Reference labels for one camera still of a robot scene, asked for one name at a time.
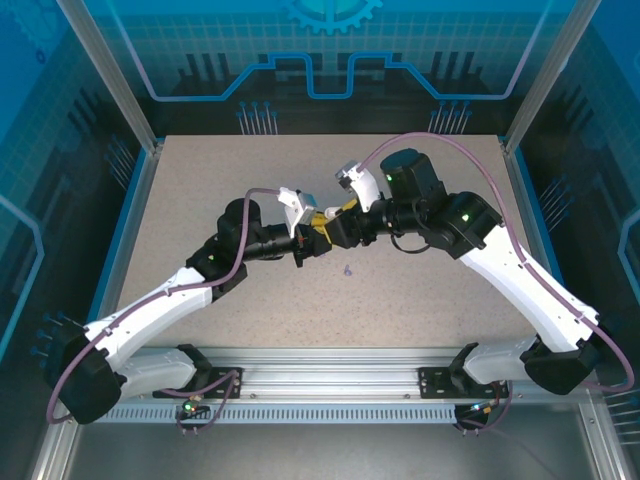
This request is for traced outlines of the grey metal tray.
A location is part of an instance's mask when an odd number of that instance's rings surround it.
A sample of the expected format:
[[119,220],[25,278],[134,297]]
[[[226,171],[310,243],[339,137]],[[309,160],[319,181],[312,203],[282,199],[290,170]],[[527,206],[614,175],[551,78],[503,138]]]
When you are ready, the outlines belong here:
[[640,445],[605,403],[513,402],[492,430],[458,429],[388,407],[376,421],[278,422],[230,405],[200,434],[138,406],[133,418],[50,428],[12,480],[640,480]]

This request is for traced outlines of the blue edged aluminium side rail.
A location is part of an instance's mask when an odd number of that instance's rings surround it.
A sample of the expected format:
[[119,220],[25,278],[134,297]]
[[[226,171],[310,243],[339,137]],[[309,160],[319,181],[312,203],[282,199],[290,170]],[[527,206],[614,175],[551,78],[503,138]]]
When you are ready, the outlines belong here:
[[138,156],[86,324],[117,310],[163,147],[164,139],[160,138],[154,153],[142,149]]
[[564,286],[565,280],[524,157],[519,148],[514,153],[508,153],[503,146],[502,153],[529,251],[549,274]]

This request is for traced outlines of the wide aluminium base rail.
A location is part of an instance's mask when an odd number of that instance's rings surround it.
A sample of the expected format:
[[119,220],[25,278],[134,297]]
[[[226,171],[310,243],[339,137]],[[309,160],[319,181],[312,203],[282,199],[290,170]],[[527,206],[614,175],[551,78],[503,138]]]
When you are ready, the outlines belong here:
[[63,383],[59,395],[97,419],[117,402],[157,390],[181,389],[200,369],[244,369],[242,401],[285,403],[375,403],[428,401],[469,403],[474,399],[422,399],[417,370],[459,370],[456,350],[447,348],[205,348],[191,344],[143,348],[119,367],[102,353],[87,355]]

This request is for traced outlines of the aluminium frame post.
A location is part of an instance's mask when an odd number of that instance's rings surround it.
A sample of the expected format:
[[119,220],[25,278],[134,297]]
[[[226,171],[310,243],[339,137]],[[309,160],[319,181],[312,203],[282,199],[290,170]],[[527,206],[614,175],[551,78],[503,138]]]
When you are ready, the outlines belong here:
[[503,139],[507,159],[554,158],[573,144],[604,143],[606,103],[622,81],[617,61],[621,0],[575,4]]
[[55,0],[141,147],[156,153],[158,141],[117,60],[83,0]]

